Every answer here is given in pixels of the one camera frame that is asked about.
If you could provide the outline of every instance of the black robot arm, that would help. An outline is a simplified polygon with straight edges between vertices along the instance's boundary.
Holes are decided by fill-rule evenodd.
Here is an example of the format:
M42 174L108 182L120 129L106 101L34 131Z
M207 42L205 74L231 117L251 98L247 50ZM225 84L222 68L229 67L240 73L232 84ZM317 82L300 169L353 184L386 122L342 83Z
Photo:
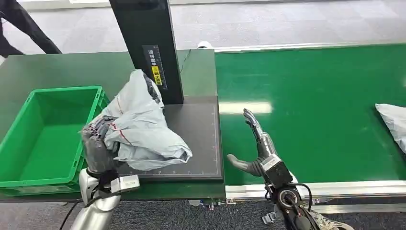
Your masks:
M244 109L246 123L251 127L257 142L258 158L252 162L241 161L232 154L227 158L236 168L261 176L265 181L266 199L278 206L283 214L285 226L288 230L320 230L309 211L311 208L311 191L305 184L293 183L285 163L276 153L275 146L268 133L264 132L255 116L248 109ZM309 208L301 199L297 186L305 186L309 190Z

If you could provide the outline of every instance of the black metal pillar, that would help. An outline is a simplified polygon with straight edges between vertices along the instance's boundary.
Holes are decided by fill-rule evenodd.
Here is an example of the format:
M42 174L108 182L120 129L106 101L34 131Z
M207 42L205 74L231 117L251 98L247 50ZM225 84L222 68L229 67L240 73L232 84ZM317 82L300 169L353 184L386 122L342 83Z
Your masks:
M110 4L134 67L155 81L164 104L182 104L168 0L110 0Z

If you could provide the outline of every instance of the gray plastic bag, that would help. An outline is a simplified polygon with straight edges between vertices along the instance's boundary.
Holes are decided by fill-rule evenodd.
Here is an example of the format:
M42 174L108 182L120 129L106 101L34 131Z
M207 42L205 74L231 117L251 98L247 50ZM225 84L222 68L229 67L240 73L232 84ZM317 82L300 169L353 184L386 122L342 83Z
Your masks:
M375 104L375 108L400 149L406 154L406 108L390 104Z
M109 150L116 141L120 142L115 160L125 161L130 167L143 171L189 160L192 151L168 128L163 108L155 83L142 70L133 71L130 81L94 119L103 115L117 117L104 138Z

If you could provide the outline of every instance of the green plastic crate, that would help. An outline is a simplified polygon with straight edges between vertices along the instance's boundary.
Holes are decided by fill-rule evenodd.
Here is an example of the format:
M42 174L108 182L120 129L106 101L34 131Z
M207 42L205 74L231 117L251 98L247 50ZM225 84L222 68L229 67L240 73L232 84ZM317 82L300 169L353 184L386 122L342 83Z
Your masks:
M32 91L0 145L0 193L79 192L79 131L108 103L101 86Z

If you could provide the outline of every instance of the red stripe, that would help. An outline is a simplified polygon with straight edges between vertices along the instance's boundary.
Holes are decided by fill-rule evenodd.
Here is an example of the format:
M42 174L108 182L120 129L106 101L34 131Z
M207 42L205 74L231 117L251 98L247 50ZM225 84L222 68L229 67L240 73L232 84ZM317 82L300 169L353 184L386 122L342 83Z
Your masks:
M120 110L120 113L123 114L123 111L121 110L120 103L118 102L118 96L117 96L117 100L116 100L116 101L117 101L117 105L118 105L118 109Z
M115 124L114 123L110 123L110 124L113 126L114 130L117 131L117 127L115 126ZM128 139L124 136L123 132L121 130L119 130L119 132L120 132L120 135L128 142L128 144L130 144L132 146L131 142L128 141Z

